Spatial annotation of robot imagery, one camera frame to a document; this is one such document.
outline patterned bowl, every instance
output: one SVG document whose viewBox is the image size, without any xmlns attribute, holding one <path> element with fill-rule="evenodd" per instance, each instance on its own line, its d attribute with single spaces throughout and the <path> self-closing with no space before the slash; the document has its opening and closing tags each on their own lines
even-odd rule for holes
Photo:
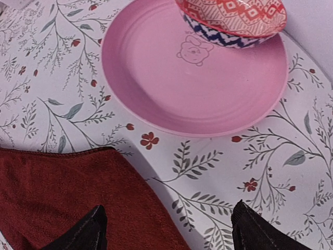
<svg viewBox="0 0 333 250">
<path fill-rule="evenodd" d="M 287 24 L 280 0 L 176 0 L 184 20 L 201 37 L 228 48 L 250 48 Z"/>
</svg>

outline floral tablecloth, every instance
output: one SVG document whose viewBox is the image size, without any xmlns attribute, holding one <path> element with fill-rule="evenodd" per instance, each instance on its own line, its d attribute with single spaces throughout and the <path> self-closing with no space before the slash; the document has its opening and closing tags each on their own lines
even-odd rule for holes
<svg viewBox="0 0 333 250">
<path fill-rule="evenodd" d="M 267 118 L 220 138 L 163 133 L 128 114 L 103 77 L 103 33 L 129 2 L 34 1 L 1 15 L 1 147 L 117 148 L 191 249 L 233 249 L 230 213 L 240 199 L 310 248 L 333 249 L 333 93 L 317 65 L 282 34 L 288 89 Z M 10 249 L 3 237 L 0 245 Z"/>
</svg>

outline winnie the pooh drawing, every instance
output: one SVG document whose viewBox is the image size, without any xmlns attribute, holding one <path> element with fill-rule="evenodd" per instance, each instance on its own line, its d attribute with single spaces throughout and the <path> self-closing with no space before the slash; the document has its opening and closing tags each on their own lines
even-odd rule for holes
<svg viewBox="0 0 333 250">
<path fill-rule="evenodd" d="M 192 35 L 188 35 L 181 46 L 177 57 L 197 66 L 203 65 L 203 61 L 209 56 L 209 51 L 214 48 L 213 44 L 202 42 Z"/>
</svg>

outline towel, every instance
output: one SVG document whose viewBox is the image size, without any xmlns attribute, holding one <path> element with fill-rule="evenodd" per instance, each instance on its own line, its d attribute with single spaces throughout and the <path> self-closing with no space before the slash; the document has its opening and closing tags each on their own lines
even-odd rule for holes
<svg viewBox="0 0 333 250">
<path fill-rule="evenodd" d="M 0 176 L 0 230 L 14 250 L 49 245 L 99 204 L 108 217 L 107 249 L 190 249 L 153 190 L 113 148 L 0 149 Z"/>
</svg>

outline blue zigzag pattern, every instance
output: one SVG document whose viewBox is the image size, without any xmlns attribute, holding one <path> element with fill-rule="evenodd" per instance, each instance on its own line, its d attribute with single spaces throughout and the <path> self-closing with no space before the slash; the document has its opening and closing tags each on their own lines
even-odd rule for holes
<svg viewBox="0 0 333 250">
<path fill-rule="evenodd" d="M 255 47 L 256 45 L 262 43 L 266 39 L 263 38 L 246 38 L 246 37 L 239 37 L 235 35 L 229 35 L 224 33 L 224 35 L 227 36 L 228 39 L 230 38 L 236 38 L 235 40 L 232 41 L 225 41 L 224 38 L 221 36 L 221 32 L 212 29 L 210 27 L 205 26 L 206 29 L 210 33 L 214 32 L 213 35 L 208 35 L 205 29 L 202 27 L 204 24 L 198 23 L 196 20 L 192 19 L 191 17 L 187 16 L 184 14 L 184 20 L 190 25 L 190 27 L 194 30 L 194 32 L 198 33 L 199 35 L 203 36 L 206 40 L 209 42 L 222 45 L 225 47 L 232 47 L 232 48 L 248 48 L 248 47 Z"/>
</svg>

